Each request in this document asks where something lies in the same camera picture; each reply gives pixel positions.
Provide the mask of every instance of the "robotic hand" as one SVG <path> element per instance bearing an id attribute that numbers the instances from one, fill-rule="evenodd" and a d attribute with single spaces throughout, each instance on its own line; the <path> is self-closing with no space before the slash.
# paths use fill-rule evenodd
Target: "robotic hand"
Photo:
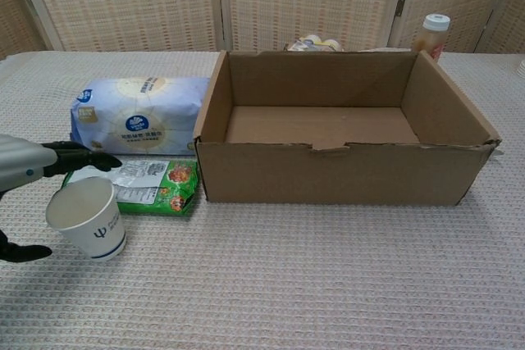
<path id="1" fill-rule="evenodd" d="M 7 191 L 42 177 L 67 174 L 85 166 L 110 171 L 121 165 L 116 157 L 103 152 L 91 152 L 79 143 L 60 141 L 39 144 L 0 134 L 0 200 Z M 51 249 L 45 246 L 18 246 L 11 243 L 0 230 L 0 260 L 33 261 L 51 253 Z"/>

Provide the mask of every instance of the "cup rim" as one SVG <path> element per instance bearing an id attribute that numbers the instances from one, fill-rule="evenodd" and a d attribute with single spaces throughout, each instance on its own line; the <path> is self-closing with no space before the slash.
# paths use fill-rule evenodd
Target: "cup rim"
<path id="1" fill-rule="evenodd" d="M 107 199 L 106 203 L 103 205 L 103 207 L 101 207 L 98 212 L 96 213 L 96 215 L 93 215 L 91 216 L 88 220 L 85 220 L 81 223 L 79 223 L 78 225 L 72 225 L 72 226 L 69 226 L 69 227 L 60 227 L 60 228 L 57 228 L 56 226 L 52 225 L 50 222 L 49 222 L 49 207 L 51 206 L 51 204 L 53 203 L 53 201 L 57 198 L 57 195 L 62 192 L 63 190 L 66 190 L 67 188 L 70 188 L 72 187 L 73 185 L 76 185 L 76 184 L 79 184 L 79 183 L 82 183 L 86 180 L 101 180 L 103 182 L 106 182 L 106 183 L 109 183 L 111 185 L 111 188 L 112 188 L 112 192 L 109 196 L 109 198 Z M 84 178 L 82 180 L 77 180 L 76 182 L 73 182 L 73 183 L 70 183 L 70 184 L 67 184 L 65 187 L 63 188 L 60 188 L 58 191 L 55 192 L 55 194 L 53 194 L 53 196 L 51 197 L 51 199 L 49 200 L 49 203 L 48 205 L 46 206 L 46 222 L 48 223 L 49 227 L 51 227 L 52 229 L 56 230 L 56 231 L 67 231 L 67 230 L 73 230 L 73 229 L 76 229 L 78 227 L 81 227 L 82 225 L 85 225 L 86 223 L 89 223 L 90 221 L 96 219 L 97 217 L 100 216 L 100 214 L 102 212 L 104 212 L 106 210 L 106 208 L 109 206 L 109 204 L 112 203 L 113 199 L 115 197 L 115 186 L 113 185 L 113 183 L 107 179 L 107 178 L 103 178 L 101 176 L 90 176 L 88 178 Z"/>

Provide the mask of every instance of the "white paper cup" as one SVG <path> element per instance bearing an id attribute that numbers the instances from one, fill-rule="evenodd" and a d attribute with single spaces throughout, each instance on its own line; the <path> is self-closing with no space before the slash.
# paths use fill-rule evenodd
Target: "white paper cup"
<path id="1" fill-rule="evenodd" d="M 126 232 L 110 180 L 87 178 L 68 184 L 46 210 L 52 229 L 96 261 L 114 258 L 126 245 Z"/>

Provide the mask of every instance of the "tablecloth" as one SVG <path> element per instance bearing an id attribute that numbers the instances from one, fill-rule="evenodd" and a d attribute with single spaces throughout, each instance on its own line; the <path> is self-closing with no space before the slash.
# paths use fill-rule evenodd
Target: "tablecloth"
<path id="1" fill-rule="evenodd" d="M 0 228 L 54 253 L 0 261 L 0 348 L 525 348 L 525 80 L 520 55 L 440 63 L 499 130 L 457 207 L 208 203 L 124 216 L 90 261 L 45 224 L 61 179 L 0 202 Z M 210 76 L 211 52 L 37 52 L 0 64 L 2 132 L 67 139 L 94 78 Z"/>

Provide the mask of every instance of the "cardboard box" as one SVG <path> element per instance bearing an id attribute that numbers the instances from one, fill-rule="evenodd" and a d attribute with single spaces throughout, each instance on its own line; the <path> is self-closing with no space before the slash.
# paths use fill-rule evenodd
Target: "cardboard box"
<path id="1" fill-rule="evenodd" d="M 454 205 L 500 142 L 425 52 L 222 52 L 194 137 L 211 202 Z"/>

